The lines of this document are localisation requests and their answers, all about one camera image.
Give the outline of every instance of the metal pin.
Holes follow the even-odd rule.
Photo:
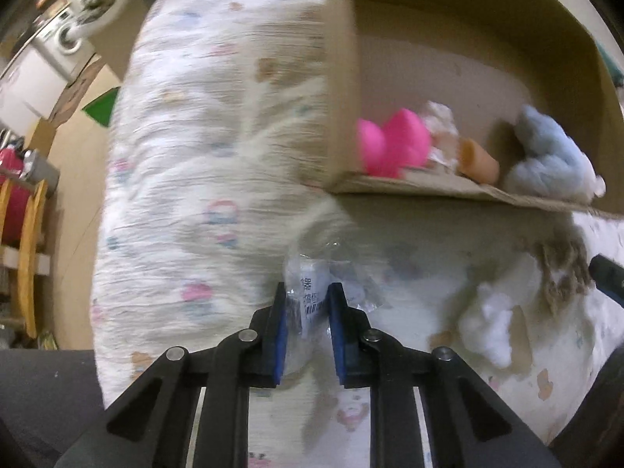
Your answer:
[[[167,359],[179,361],[184,357],[184,349],[181,346],[174,346],[167,350]]]
[[[245,329],[238,333],[238,339],[241,341],[253,341],[258,337],[258,333],[253,329]]]
[[[362,335],[362,338],[370,343],[375,343],[381,339],[381,331],[377,329],[369,329]]]
[[[439,346],[433,350],[432,355],[441,361],[450,361],[455,356],[455,352],[447,346]]]

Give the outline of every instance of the floor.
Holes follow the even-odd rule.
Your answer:
[[[108,153],[108,129],[80,109],[119,85],[111,70],[102,68],[79,109],[58,128],[49,154],[60,180],[46,213],[52,271],[44,290],[44,324],[62,349],[93,347],[89,296]]]
[[[589,0],[560,0],[614,60],[624,55]],[[105,67],[81,106],[119,81]],[[104,196],[108,131],[80,110],[58,128],[50,161],[60,169],[59,190],[49,206],[48,251],[53,270],[44,291],[44,323],[62,349],[92,348],[89,296]]]

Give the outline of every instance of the orange cup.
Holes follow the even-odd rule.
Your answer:
[[[500,166],[472,139],[461,139],[457,170],[479,184],[495,184]]]

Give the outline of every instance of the white cotton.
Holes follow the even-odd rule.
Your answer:
[[[513,306],[507,294],[493,292],[489,283],[482,283],[457,324],[464,346],[500,369],[511,365],[509,324]]]
[[[585,153],[582,156],[583,168],[585,174],[583,175],[583,186],[580,188],[578,194],[572,197],[573,202],[579,204],[589,204],[594,197],[604,197],[606,194],[606,184],[602,176],[597,176],[594,172],[594,166]]]

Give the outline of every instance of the barcode label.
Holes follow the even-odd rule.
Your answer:
[[[310,259],[301,266],[301,335],[307,337],[314,321],[326,314],[325,295],[330,285],[326,262]]]

